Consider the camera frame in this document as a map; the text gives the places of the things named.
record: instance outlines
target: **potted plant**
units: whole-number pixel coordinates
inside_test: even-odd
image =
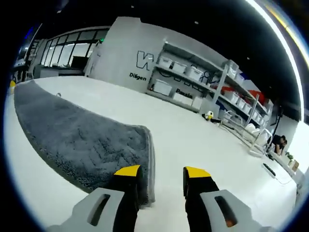
[[[290,154],[290,152],[287,152],[286,153],[286,156],[289,158],[289,160],[290,160],[290,162],[289,162],[289,164],[288,165],[290,165],[291,164],[291,162],[293,161],[293,156]]]

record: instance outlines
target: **ceiling light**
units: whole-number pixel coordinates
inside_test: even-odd
[[[298,72],[298,69],[297,69],[297,65],[296,65],[296,62],[294,60],[291,49],[290,49],[288,43],[286,42],[285,38],[283,37],[282,33],[280,32],[279,28],[277,27],[277,25],[274,23],[274,21],[272,21],[270,16],[263,10],[263,8],[259,4],[257,4],[254,0],[245,0],[245,1],[247,1],[264,18],[264,20],[266,20],[266,22],[270,25],[270,27],[273,29],[273,31],[277,35],[278,39],[280,40],[282,46],[284,47],[286,54],[289,57],[290,63],[292,65],[292,68],[293,68],[293,71],[294,71],[294,74],[295,74],[295,77],[296,77],[297,86],[298,86],[298,93],[299,93],[299,100],[300,100],[300,121],[304,121],[305,108],[304,108],[303,89],[302,89],[302,86],[301,86],[301,81],[300,81],[300,76],[299,76],[299,72]]]

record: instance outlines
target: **gray microfiber cloth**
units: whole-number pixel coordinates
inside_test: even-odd
[[[120,168],[140,164],[141,204],[155,201],[155,153],[146,127],[97,115],[48,93],[33,80],[16,86],[14,104],[34,149],[65,179],[91,192],[104,187]]]

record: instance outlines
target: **cable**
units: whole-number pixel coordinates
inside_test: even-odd
[[[280,180],[278,180],[278,182],[279,182],[280,184],[282,184],[282,185],[286,185],[286,184],[290,183],[290,182],[291,182],[291,180],[290,180],[290,181],[288,181],[288,182],[286,182],[286,183],[282,183]]]

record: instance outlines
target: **metal shelf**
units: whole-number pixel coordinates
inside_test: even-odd
[[[194,107],[192,107],[190,105],[184,104],[184,103],[182,103],[180,101],[176,101],[173,98],[165,96],[165,95],[163,95],[161,93],[156,93],[156,92],[150,91],[150,90],[147,90],[145,93],[147,95],[149,95],[149,96],[152,96],[152,97],[155,97],[155,98],[159,98],[159,99],[161,99],[161,100],[163,100],[165,102],[169,102],[169,103],[172,103],[174,105],[180,106],[180,107],[182,107],[184,109],[187,109],[187,110],[190,110],[190,111],[192,111],[194,113],[198,113],[199,112],[198,109],[196,109],[196,108],[194,108]]]
[[[188,61],[190,61],[192,63],[195,63],[198,66],[201,66],[201,67],[203,67],[203,68],[205,68],[205,69],[207,69],[209,71],[214,71],[214,72],[220,71],[220,72],[223,72],[223,70],[224,70],[223,68],[219,67],[218,65],[215,65],[210,60],[207,60],[207,59],[205,59],[205,58],[195,54],[192,51],[189,51],[189,50],[187,50],[185,48],[182,48],[182,47],[178,47],[177,45],[174,45],[172,43],[165,42],[163,49],[165,51],[167,51],[167,52],[170,52],[170,53],[176,55],[176,56],[182,57],[183,59],[186,59],[186,60],[188,60]],[[173,74],[178,75],[178,76],[180,75],[179,77],[189,78],[189,77],[185,76],[184,74],[179,74],[179,73],[176,73],[173,70],[169,70],[169,69],[167,69],[167,70],[169,72],[173,73]],[[212,88],[204,86],[204,85],[202,85],[201,83],[199,83],[197,81],[195,81],[195,82],[198,83],[197,84],[198,86],[204,87],[204,88],[206,88],[209,91],[215,92],[215,90],[213,90]],[[246,90],[244,87],[242,87],[237,81],[235,81],[235,79],[233,79],[233,78],[229,77],[228,75],[226,75],[225,82],[230,84],[232,87],[234,87],[235,90],[238,93],[248,97],[248,99],[251,101],[252,104],[255,102],[255,97],[248,90]],[[259,101],[257,102],[256,108],[258,109],[258,111],[260,113],[268,115],[268,112],[267,112],[266,108]]]
[[[156,64],[154,67],[157,68],[157,69],[160,69],[162,71],[165,71],[168,74],[174,75],[174,76],[176,76],[176,77],[178,77],[178,78],[180,78],[182,80],[185,80],[186,82],[190,82],[191,84],[193,84],[195,86],[201,87],[201,88],[206,89],[206,90],[211,91],[211,92],[215,92],[216,91],[215,89],[210,88],[209,86],[207,86],[207,85],[205,85],[205,84],[203,84],[203,83],[201,83],[199,81],[196,81],[196,80],[188,77],[187,75],[185,75],[183,73],[176,72],[176,71],[174,71],[172,69],[163,67],[163,66],[158,65],[158,64]]]
[[[198,66],[201,66],[202,68],[205,68],[210,71],[221,71],[223,72],[223,68],[219,67],[218,65],[215,65],[210,60],[207,60],[194,52],[191,52],[185,48],[178,47],[172,43],[165,42],[163,49],[167,52],[170,52],[176,56],[182,57],[184,59],[189,60],[192,63],[197,64]]]
[[[183,74],[183,73],[176,72],[176,71],[174,71],[174,70],[172,70],[172,69],[163,67],[163,66],[158,65],[158,64],[156,64],[154,67],[157,68],[157,69],[160,69],[160,70],[162,70],[162,71],[164,71],[164,72],[167,72],[168,74],[174,75],[174,76],[176,76],[176,77],[178,77],[178,78],[180,78],[180,79],[182,79],[182,80],[185,80],[185,81],[187,81],[187,82],[190,82],[190,83],[193,84],[193,85],[196,85],[196,86],[199,86],[199,87],[201,87],[201,88],[204,88],[205,90],[207,90],[207,91],[209,91],[209,92],[211,92],[211,93],[215,93],[215,92],[216,92],[215,89],[210,88],[209,86],[207,86],[207,85],[205,85],[205,84],[202,84],[201,82],[196,81],[196,80],[194,80],[194,79],[192,79],[192,78],[186,76],[186,75]],[[179,102],[179,101],[175,101],[174,99],[172,99],[172,98],[170,98],[170,97],[167,97],[167,96],[165,96],[165,95],[162,95],[162,94],[160,94],[160,93],[156,93],[156,92],[153,92],[153,91],[149,91],[149,90],[148,90],[148,91],[146,92],[146,94],[151,95],[151,96],[153,96],[153,97],[160,98],[160,99],[162,99],[162,100],[164,100],[164,101],[167,101],[167,102],[171,102],[172,104],[179,105],[180,107],[183,107],[182,105],[184,105],[183,108],[186,108],[186,109],[188,109],[188,107],[191,107],[191,106],[186,105],[186,104],[183,104],[183,103],[181,103],[181,102]],[[246,116],[247,118],[249,117],[249,114],[247,114],[246,112],[244,112],[242,109],[240,109],[236,104],[232,103],[232,102],[231,102],[228,98],[226,98],[225,96],[223,96],[223,95],[220,94],[220,95],[219,95],[219,98],[222,99],[222,100],[224,100],[226,103],[230,104],[230,105],[231,105],[233,108],[235,108],[238,112],[241,112],[241,115],[242,115],[242,116]],[[196,108],[193,108],[193,110],[191,110],[191,111],[193,111],[193,112],[198,112],[198,110],[197,110]],[[253,121],[255,124],[257,124],[257,125],[260,126],[260,124],[259,124],[258,122],[256,122],[254,119],[252,119],[252,121]]]
[[[246,117],[249,117],[250,115],[246,112],[243,111],[243,109],[240,109],[238,107],[238,105],[236,105],[235,103],[232,103],[228,98],[226,98],[223,95],[219,95],[219,98],[222,99],[223,101],[225,101],[226,103],[230,104],[236,111],[241,112],[240,116],[245,115]],[[254,120],[253,118],[251,119],[255,124],[257,124],[258,126],[261,126],[260,123],[258,123],[256,120]]]

